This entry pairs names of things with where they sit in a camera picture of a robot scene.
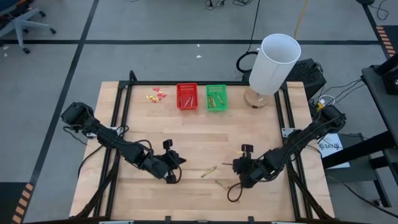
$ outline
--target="green basket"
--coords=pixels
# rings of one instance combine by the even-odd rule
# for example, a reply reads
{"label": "green basket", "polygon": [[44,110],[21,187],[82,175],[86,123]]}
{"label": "green basket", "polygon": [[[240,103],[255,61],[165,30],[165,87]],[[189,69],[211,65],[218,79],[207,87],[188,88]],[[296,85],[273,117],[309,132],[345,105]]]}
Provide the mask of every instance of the green basket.
{"label": "green basket", "polygon": [[[213,97],[216,107],[209,100],[209,96]],[[206,86],[206,108],[208,111],[225,111],[228,109],[228,97],[226,96],[226,85],[207,85]]]}

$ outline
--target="paper sign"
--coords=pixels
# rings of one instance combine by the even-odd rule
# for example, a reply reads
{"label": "paper sign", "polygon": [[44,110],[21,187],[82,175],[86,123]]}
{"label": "paper sign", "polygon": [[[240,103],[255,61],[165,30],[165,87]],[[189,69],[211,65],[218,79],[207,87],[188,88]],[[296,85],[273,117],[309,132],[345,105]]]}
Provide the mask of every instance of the paper sign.
{"label": "paper sign", "polygon": [[[319,143],[319,150],[322,153],[322,158],[329,156],[333,153],[336,153],[340,150],[343,150],[343,146],[341,145],[340,138],[338,134],[327,134]],[[337,166],[331,167],[329,169],[336,168],[348,168],[349,162],[345,162],[343,164],[339,164]]]}

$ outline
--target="gray floor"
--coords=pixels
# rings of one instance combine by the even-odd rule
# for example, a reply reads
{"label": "gray floor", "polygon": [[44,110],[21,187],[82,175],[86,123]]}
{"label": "gray floor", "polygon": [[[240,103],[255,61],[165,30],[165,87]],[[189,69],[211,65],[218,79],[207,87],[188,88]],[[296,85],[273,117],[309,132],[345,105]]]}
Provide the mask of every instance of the gray floor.
{"label": "gray floor", "polygon": [[[47,17],[34,17],[58,32],[31,29],[26,39],[80,39],[93,0],[37,0]],[[261,2],[255,39],[280,32],[294,34],[304,0]],[[99,0],[88,40],[249,39],[257,1],[246,7],[226,1],[225,7],[206,11],[204,1]],[[389,0],[384,22],[398,25],[398,2]],[[362,7],[355,0],[309,1],[297,38],[299,40],[376,40]],[[15,39],[9,34],[3,39]],[[1,182],[29,181],[45,133],[72,62],[76,45],[28,45],[25,55],[17,45],[0,49],[0,151]],[[95,107],[103,81],[126,79],[134,70],[139,80],[240,80],[236,59],[247,45],[85,45],[64,108],[73,101]],[[377,45],[303,45],[302,59],[320,62],[329,86],[356,80],[361,69],[385,60]],[[247,66],[252,60],[244,62]],[[339,90],[330,91],[337,95]],[[348,123],[342,133],[371,137],[386,129],[366,87],[337,104]],[[49,153],[35,188],[26,222],[66,218],[77,182],[77,168],[84,146],[62,131],[58,123]],[[398,188],[388,170],[380,170],[398,212]],[[369,200],[377,199],[371,182],[350,184]],[[336,216],[342,220],[392,223],[393,219],[362,203],[339,184],[329,183]]]}

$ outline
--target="office chair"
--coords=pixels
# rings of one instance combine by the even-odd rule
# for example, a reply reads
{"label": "office chair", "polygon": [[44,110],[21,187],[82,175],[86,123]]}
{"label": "office chair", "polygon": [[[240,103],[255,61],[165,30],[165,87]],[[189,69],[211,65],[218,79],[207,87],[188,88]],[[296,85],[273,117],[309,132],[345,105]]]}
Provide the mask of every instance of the office chair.
{"label": "office chair", "polygon": [[[42,17],[45,17],[44,12],[39,9],[33,9],[27,11],[17,17],[14,16],[13,12],[19,7],[23,7],[25,1],[20,0],[0,0],[0,17],[8,20],[8,23],[0,30],[0,37],[8,34],[10,31],[15,29],[18,38],[19,46],[24,50],[25,53],[29,54],[30,50],[24,47],[24,39],[22,38],[22,31],[28,33],[26,27],[50,27],[48,24],[39,22],[28,21],[32,16],[39,13]],[[55,29],[50,28],[52,34],[56,34]]]}

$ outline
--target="black floor stripe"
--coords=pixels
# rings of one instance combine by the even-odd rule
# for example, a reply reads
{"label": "black floor stripe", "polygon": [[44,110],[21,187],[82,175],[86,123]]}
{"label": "black floor stripe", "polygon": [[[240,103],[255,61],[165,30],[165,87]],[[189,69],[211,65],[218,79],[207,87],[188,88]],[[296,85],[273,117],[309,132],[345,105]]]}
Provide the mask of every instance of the black floor stripe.
{"label": "black floor stripe", "polygon": [[[18,40],[0,40],[2,44],[18,44]],[[24,44],[79,44],[80,40],[24,40]]]}
{"label": "black floor stripe", "polygon": [[[379,36],[379,32],[378,32],[377,29],[376,29],[376,26],[377,26],[377,25],[376,25],[376,22],[374,21],[374,18],[373,18],[373,16],[372,16],[372,13],[371,13],[371,11],[369,10],[369,7],[366,6],[366,5],[364,5],[364,4],[362,5],[362,7],[363,7],[363,10],[365,11],[366,17],[367,17],[368,20],[369,20],[369,23],[371,24],[371,27],[372,27],[373,32],[374,32],[374,35],[376,35],[378,41],[379,41],[380,43],[382,43],[381,37]],[[384,56],[386,56],[386,58],[390,58],[390,56],[389,56],[388,53],[387,53],[387,49],[384,47],[384,45],[381,44],[381,48],[383,49]]]}
{"label": "black floor stripe", "polygon": [[34,170],[33,170],[33,173],[32,173],[32,177],[30,178],[30,182],[33,185],[36,185],[36,183],[37,183],[37,181],[39,179],[39,175],[40,175],[40,173],[42,171],[42,168],[43,168],[43,165],[44,165],[44,160],[47,157],[47,153],[49,151],[50,143],[51,143],[52,137],[54,135],[55,128],[57,127],[58,120],[59,120],[60,115],[61,115],[61,110],[62,110],[63,104],[64,104],[65,99],[67,97],[67,93],[68,93],[70,84],[72,82],[73,75],[75,74],[76,66],[77,66],[77,64],[79,62],[81,51],[83,50],[84,41],[87,38],[87,34],[88,34],[88,30],[90,29],[91,22],[93,22],[93,18],[94,18],[94,14],[95,14],[95,11],[96,11],[96,8],[97,8],[97,5],[98,5],[98,1],[99,0],[94,0],[94,2],[93,2],[93,5],[92,5],[91,10],[90,10],[90,13],[88,14],[88,18],[87,18],[85,27],[83,29],[83,33],[81,34],[78,47],[76,49],[75,55],[73,56],[73,60],[72,60],[71,65],[70,65],[70,68],[69,68],[69,71],[68,71],[68,75],[67,75],[67,77],[65,79],[65,83],[63,84],[62,91],[61,91],[60,97],[58,99],[57,105],[55,107],[55,111],[54,111],[54,114],[52,116],[49,129],[47,130],[47,134],[45,135],[45,139],[44,139],[42,148],[40,150],[39,157],[37,158],[37,162],[36,162],[36,165],[34,167]]}
{"label": "black floor stripe", "polygon": [[[4,44],[18,44],[17,40],[0,40]],[[262,40],[253,40],[261,44]],[[300,45],[379,45],[378,40],[298,40]],[[24,40],[25,44],[79,44],[80,40]],[[84,44],[108,45],[173,45],[173,44],[250,44],[250,40],[84,40]]]}

